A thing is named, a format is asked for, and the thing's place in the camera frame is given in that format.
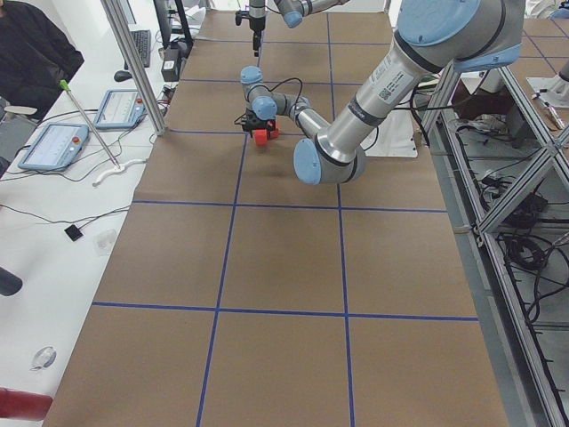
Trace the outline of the black box with label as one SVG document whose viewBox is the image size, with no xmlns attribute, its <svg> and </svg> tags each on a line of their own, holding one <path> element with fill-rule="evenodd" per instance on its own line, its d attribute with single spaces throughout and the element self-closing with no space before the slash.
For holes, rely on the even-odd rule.
<svg viewBox="0 0 569 427">
<path fill-rule="evenodd" d="M 177 82 L 180 79 L 181 54 L 178 48 L 163 50 L 161 73 L 165 82 Z"/>
</svg>

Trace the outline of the black monitor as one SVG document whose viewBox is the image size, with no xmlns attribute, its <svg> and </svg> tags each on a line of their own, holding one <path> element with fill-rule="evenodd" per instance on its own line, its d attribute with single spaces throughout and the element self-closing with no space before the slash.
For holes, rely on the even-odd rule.
<svg viewBox="0 0 569 427">
<path fill-rule="evenodd" d="M 153 5 L 160 31 L 161 44 L 164 49 L 167 49 L 170 46 L 172 36 L 169 5 L 166 0 L 154 0 Z"/>
</svg>

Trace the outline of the black keyboard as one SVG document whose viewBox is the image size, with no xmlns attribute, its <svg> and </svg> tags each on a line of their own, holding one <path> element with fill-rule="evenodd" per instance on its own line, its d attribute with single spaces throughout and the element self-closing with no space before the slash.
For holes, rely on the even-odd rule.
<svg viewBox="0 0 569 427">
<path fill-rule="evenodd" d="M 147 29 L 132 30 L 130 32 L 136 50 L 145 68 L 150 67 L 152 52 L 152 35 Z"/>
</svg>

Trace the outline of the teach pendant farther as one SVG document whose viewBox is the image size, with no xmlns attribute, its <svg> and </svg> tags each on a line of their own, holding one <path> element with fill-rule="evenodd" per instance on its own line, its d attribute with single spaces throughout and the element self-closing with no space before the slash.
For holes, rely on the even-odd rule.
<svg viewBox="0 0 569 427">
<path fill-rule="evenodd" d="M 107 90 L 94 119 L 94 126 L 103 131 L 132 129 L 145 112 L 145 105 L 137 90 Z"/>
</svg>

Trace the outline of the black computer mouse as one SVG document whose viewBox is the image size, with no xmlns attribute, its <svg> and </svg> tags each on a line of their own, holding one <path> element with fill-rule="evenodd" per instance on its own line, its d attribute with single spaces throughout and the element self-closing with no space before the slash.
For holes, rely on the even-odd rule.
<svg viewBox="0 0 569 427">
<path fill-rule="evenodd" d="M 114 80 L 118 83 L 132 79 L 132 74 L 127 70 L 118 70 L 114 74 Z"/>
</svg>

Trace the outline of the brown paper table mat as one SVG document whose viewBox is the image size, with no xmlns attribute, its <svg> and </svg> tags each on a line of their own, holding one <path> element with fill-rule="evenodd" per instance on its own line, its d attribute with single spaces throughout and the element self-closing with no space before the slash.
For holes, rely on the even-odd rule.
<svg viewBox="0 0 569 427">
<path fill-rule="evenodd" d="M 234 120 L 250 30 L 210 12 L 49 426 L 504 426 L 429 151 L 309 186 Z"/>
</svg>

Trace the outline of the teach pendant nearer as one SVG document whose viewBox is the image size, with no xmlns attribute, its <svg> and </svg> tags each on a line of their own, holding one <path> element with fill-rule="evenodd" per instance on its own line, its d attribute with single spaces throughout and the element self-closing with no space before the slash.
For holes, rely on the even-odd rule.
<svg viewBox="0 0 569 427">
<path fill-rule="evenodd" d="M 89 134 L 87 125 L 47 125 L 18 163 L 18 167 L 39 172 L 64 170 L 79 155 Z"/>
</svg>

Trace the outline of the person in black clothes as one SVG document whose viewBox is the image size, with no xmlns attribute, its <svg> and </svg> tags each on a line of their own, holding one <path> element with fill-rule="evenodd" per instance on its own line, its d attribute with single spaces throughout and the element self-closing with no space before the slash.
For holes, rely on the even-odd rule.
<svg viewBox="0 0 569 427">
<path fill-rule="evenodd" d="M 45 117 L 84 56 L 66 35 L 32 4 L 1 3 L 1 97 L 10 104 L 33 108 Z"/>
</svg>

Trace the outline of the red cylinder object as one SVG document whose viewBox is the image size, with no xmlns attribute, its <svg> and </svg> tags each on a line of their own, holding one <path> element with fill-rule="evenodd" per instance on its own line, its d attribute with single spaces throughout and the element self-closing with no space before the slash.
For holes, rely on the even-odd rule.
<svg viewBox="0 0 569 427">
<path fill-rule="evenodd" d="M 1 388 L 1 417 L 4 419 L 42 421 L 51 405 L 49 395 Z"/>
</svg>

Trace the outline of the aluminium frame post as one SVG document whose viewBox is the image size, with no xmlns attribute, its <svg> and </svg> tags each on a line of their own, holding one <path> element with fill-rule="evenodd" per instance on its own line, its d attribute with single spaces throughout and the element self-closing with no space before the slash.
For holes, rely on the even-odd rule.
<svg viewBox="0 0 569 427">
<path fill-rule="evenodd" d="M 158 107 L 154 91 L 148 80 L 138 50 L 135 47 L 121 6 L 117 1 L 112 0 L 101 0 L 100 2 L 107 15 L 108 23 L 115 36 L 119 50 L 123 54 L 124 60 L 127 63 L 134 83 L 146 107 L 150 122 L 154 127 L 156 135 L 160 136 L 165 131 L 164 117 Z"/>
</svg>

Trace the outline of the aluminium frame side table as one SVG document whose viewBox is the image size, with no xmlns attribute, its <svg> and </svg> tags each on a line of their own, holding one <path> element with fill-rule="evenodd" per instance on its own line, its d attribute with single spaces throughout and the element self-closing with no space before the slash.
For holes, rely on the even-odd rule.
<svg viewBox="0 0 569 427">
<path fill-rule="evenodd" d="M 514 64 L 413 95 L 513 426 L 568 423 L 568 111 L 543 102 L 567 61 L 567 21 L 528 20 Z"/>
</svg>

